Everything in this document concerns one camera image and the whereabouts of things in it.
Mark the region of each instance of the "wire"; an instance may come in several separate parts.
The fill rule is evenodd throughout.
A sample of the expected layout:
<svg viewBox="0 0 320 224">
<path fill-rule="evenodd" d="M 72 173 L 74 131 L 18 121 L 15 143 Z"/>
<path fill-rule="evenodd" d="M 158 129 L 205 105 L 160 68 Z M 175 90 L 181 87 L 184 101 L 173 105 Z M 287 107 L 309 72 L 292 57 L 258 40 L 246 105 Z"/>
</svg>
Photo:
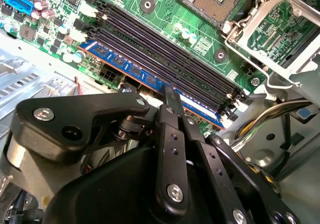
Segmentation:
<svg viewBox="0 0 320 224">
<path fill-rule="evenodd" d="M 279 193 L 280 197 L 282 197 L 282 191 L 281 191 L 281 187 L 279 185 L 279 183 L 273 178 L 273 176 L 268 173 L 264 168 L 262 168 L 261 166 L 251 163 L 249 161 L 246 161 L 246 163 L 251 167 L 251 168 L 255 168 L 257 170 L 259 170 L 266 178 L 266 180 L 269 183 L 272 183 L 273 186 L 275 187 L 274 189 L 276 190 L 277 193 Z"/>
<path fill-rule="evenodd" d="M 22 223 L 22 214 L 24 210 L 26 195 L 27 192 L 25 190 L 22 190 L 15 199 L 12 210 L 16 210 L 16 214 L 10 216 L 9 224 Z"/>
<path fill-rule="evenodd" d="M 77 88 L 78 88 L 79 96 L 81 96 L 81 95 L 82 95 L 82 90 L 81 90 L 81 87 L 80 87 L 80 84 L 79 84 L 79 81 L 78 81 L 78 77 L 77 77 L 77 76 L 74 77 L 74 81 L 75 81 L 75 84 L 76 84 L 76 86 L 77 86 Z"/>
<path fill-rule="evenodd" d="M 252 138 L 252 134 L 254 130 L 257 131 L 257 128 L 265 121 L 274 119 L 285 114 L 288 114 L 292 111 L 299 110 L 303 107 L 310 105 L 311 102 L 308 100 L 290 100 L 286 102 L 282 102 L 280 104 L 274 105 L 269 109 L 265 110 L 262 114 L 260 114 L 257 119 L 248 123 L 241 131 L 239 131 L 239 137 L 236 138 L 233 142 L 231 142 L 230 146 L 234 149 L 235 147 L 242 146 L 249 141 L 250 136 Z"/>
</svg>

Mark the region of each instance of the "mounting hole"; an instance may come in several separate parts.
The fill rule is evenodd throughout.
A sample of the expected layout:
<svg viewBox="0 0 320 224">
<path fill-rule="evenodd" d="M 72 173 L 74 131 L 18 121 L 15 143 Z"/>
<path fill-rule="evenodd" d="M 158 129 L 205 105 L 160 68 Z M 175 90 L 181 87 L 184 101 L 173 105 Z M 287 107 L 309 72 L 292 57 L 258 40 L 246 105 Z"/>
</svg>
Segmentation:
<svg viewBox="0 0 320 224">
<path fill-rule="evenodd" d="M 144 3 L 144 7 L 149 9 L 149 8 L 151 7 L 150 1 L 146 1 L 146 2 Z"/>
<path fill-rule="evenodd" d="M 178 140 L 178 137 L 177 137 L 176 135 L 171 134 L 171 137 L 172 137 L 172 139 L 175 140 L 175 141 Z"/>
<path fill-rule="evenodd" d="M 179 154 L 179 152 L 178 152 L 176 149 L 174 149 L 174 148 L 171 149 L 171 152 L 172 152 L 172 154 L 175 155 L 175 156 L 177 156 L 177 155 Z"/>
<path fill-rule="evenodd" d="M 223 175 L 223 173 L 222 173 L 222 170 L 220 170 L 220 169 L 216 169 L 216 173 L 218 173 L 220 176 L 222 176 Z"/>
<path fill-rule="evenodd" d="M 265 138 L 266 138 L 268 141 L 272 141 L 273 139 L 275 139 L 275 137 L 276 137 L 275 134 L 270 133 L 270 134 L 266 135 Z"/>
<path fill-rule="evenodd" d="M 62 128 L 62 135 L 70 141 L 78 141 L 82 138 L 82 131 L 78 127 L 67 125 Z"/>
</svg>

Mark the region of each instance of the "black plastic arm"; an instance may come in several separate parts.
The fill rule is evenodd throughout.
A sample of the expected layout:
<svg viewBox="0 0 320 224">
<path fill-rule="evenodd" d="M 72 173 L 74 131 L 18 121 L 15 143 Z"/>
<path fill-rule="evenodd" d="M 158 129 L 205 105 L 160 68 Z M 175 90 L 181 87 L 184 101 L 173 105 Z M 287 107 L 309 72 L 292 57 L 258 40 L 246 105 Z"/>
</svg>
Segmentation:
<svg viewBox="0 0 320 224">
<path fill-rule="evenodd" d="M 260 176 L 217 135 L 211 135 L 206 143 L 215 147 L 219 157 L 228 166 L 234 188 L 240 190 L 256 223 L 299 224 L 298 217 L 281 201 Z"/>
<path fill-rule="evenodd" d="M 159 108 L 157 125 L 157 170 L 151 207 L 157 218 L 172 222 L 189 209 L 185 137 L 179 130 L 178 113 L 166 104 Z"/>
<path fill-rule="evenodd" d="M 187 157 L 197 169 L 203 195 L 213 222 L 254 223 L 244 209 L 236 190 L 219 158 L 217 150 L 205 140 L 198 125 L 188 116 L 181 118 L 186 138 Z"/>
<path fill-rule="evenodd" d="M 41 108 L 50 109 L 54 117 L 36 118 L 35 111 Z M 144 116 L 149 109 L 140 95 L 130 92 L 27 99 L 16 106 L 11 131 L 19 145 L 46 159 L 76 163 L 112 121 Z M 98 134 L 93 136 L 96 127 Z"/>
</svg>

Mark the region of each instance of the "screw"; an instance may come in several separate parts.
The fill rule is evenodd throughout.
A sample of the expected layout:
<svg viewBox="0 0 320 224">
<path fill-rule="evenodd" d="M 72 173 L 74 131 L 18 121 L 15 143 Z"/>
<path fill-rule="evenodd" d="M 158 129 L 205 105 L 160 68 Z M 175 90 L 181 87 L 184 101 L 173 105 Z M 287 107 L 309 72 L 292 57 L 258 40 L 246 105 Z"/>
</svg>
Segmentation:
<svg viewBox="0 0 320 224">
<path fill-rule="evenodd" d="M 168 185 L 166 192 L 168 196 L 176 203 L 180 203 L 184 199 L 181 189 L 176 184 Z"/>
<path fill-rule="evenodd" d="M 188 123 L 191 124 L 191 125 L 195 124 L 195 121 L 192 120 L 191 118 L 188 118 L 187 121 L 188 121 Z"/>
<path fill-rule="evenodd" d="M 237 224 L 247 224 L 247 220 L 240 210 L 234 209 L 232 214 Z"/>
<path fill-rule="evenodd" d="M 55 117 L 55 114 L 49 108 L 38 108 L 34 110 L 33 116 L 38 120 L 47 122 L 51 121 Z"/>
<path fill-rule="evenodd" d="M 251 85 L 252 85 L 252 86 L 257 87 L 257 86 L 259 86 L 259 84 L 260 84 L 260 80 L 259 80 L 259 78 L 257 78 L 257 77 L 255 77 L 255 78 L 253 78 L 253 79 L 251 80 Z"/>
<path fill-rule="evenodd" d="M 166 110 L 167 110 L 169 113 L 171 113 L 171 114 L 174 113 L 174 110 L 172 110 L 171 107 L 167 107 Z"/>
<path fill-rule="evenodd" d="M 301 16 L 301 10 L 299 9 L 294 9 L 292 11 L 293 15 L 295 15 L 296 17 L 300 17 Z"/>
<path fill-rule="evenodd" d="M 215 136 L 215 137 L 213 138 L 213 140 L 214 140 L 214 142 L 217 143 L 218 145 L 221 144 L 221 141 L 220 141 L 220 139 L 219 139 L 218 137 Z"/>
<path fill-rule="evenodd" d="M 292 215 L 290 215 L 289 213 L 287 213 L 287 214 L 285 214 L 285 215 L 286 215 L 286 218 L 288 218 L 288 220 L 289 220 L 289 222 L 290 222 L 291 224 L 297 224 Z"/>
<path fill-rule="evenodd" d="M 143 105 L 143 106 L 145 105 L 145 102 L 141 99 L 137 99 L 136 102 L 139 103 L 140 105 Z"/>
</svg>

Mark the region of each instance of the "green circuit board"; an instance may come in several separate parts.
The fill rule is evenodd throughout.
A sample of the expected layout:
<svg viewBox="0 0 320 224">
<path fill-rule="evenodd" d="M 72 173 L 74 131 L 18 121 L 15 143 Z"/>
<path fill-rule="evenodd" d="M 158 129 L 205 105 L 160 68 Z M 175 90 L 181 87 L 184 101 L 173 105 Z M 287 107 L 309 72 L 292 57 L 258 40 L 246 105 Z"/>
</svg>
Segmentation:
<svg viewBox="0 0 320 224">
<path fill-rule="evenodd" d="M 57 12 L 56 18 L 61 19 L 64 24 L 73 26 L 75 19 L 77 18 L 82 19 L 86 23 L 94 22 L 92 18 L 88 18 L 80 12 L 79 7 L 81 2 L 84 2 L 83 0 L 48 1 L 50 7 Z M 264 79 L 264 76 L 259 72 L 248 72 L 248 65 L 245 65 L 244 60 L 224 46 L 224 40 L 220 36 L 220 31 L 197 13 L 182 4 L 179 0 L 154 0 L 155 9 L 151 13 L 144 13 L 141 10 L 141 0 L 108 1 L 126 9 L 150 27 L 166 36 L 172 42 L 184 48 L 187 52 L 190 52 L 201 59 L 206 63 L 207 68 L 215 69 L 239 86 L 248 90 L 250 93 L 255 89 L 250 83 L 251 80 L 253 78 L 259 78 L 261 81 Z M 245 5 L 246 1 L 247 0 L 240 0 L 237 3 L 234 11 L 229 16 L 229 20 L 237 14 L 242 6 Z M 314 8 L 318 8 L 320 5 L 319 0 L 302 1 L 305 1 Z M 300 20 L 302 17 L 299 17 L 298 20 L 296 20 L 290 11 L 290 8 L 290 6 L 282 3 L 272 10 L 266 19 L 261 22 L 260 28 L 252 35 L 249 42 L 249 45 L 252 45 L 253 48 L 267 51 L 271 58 L 277 62 L 283 60 L 294 48 L 299 46 L 303 37 L 310 34 L 314 27 L 313 24 L 310 24 L 308 21 Z M 279 14 L 277 15 L 277 20 L 274 20 L 272 17 L 276 13 Z M 10 17 L 14 19 L 14 15 L 15 12 L 13 12 Z M 7 15 L 0 12 L 0 17 L 7 17 Z M 267 22 L 267 25 L 265 25 L 264 28 L 261 28 L 264 21 Z M 60 39 L 59 47 L 56 51 L 52 51 L 51 47 L 54 45 L 58 34 L 58 26 L 54 23 L 54 20 L 40 19 L 36 21 L 29 16 L 25 16 L 23 22 L 20 24 L 34 30 L 34 38 L 28 40 L 23 35 L 20 35 L 21 33 L 19 32 L 12 33 L 13 36 L 25 40 L 55 58 L 60 58 L 64 53 L 74 53 L 80 44 L 76 41 L 70 43 L 64 39 Z M 196 42 L 190 43 L 188 40 L 184 39 L 182 37 L 182 31 L 177 28 L 177 24 L 181 25 L 190 33 L 195 34 Z M 274 35 L 273 32 L 271 32 L 273 37 L 270 38 L 270 30 L 272 27 L 275 27 L 276 31 Z M 286 30 L 289 30 L 288 34 L 279 38 L 278 36 L 283 34 Z M 39 44 L 38 38 L 43 39 L 44 43 Z M 223 62 L 217 62 L 214 57 L 215 51 L 219 49 L 224 49 L 227 53 L 227 58 Z M 80 68 L 80 70 L 93 78 L 97 76 L 96 74 L 88 72 L 87 69 Z"/>
<path fill-rule="evenodd" d="M 320 9 L 320 0 L 304 0 Z M 274 62 L 280 64 L 290 53 L 315 31 L 316 25 L 303 16 L 296 16 L 287 1 L 278 3 L 260 22 L 252 34 L 248 47 L 264 51 Z"/>
</svg>

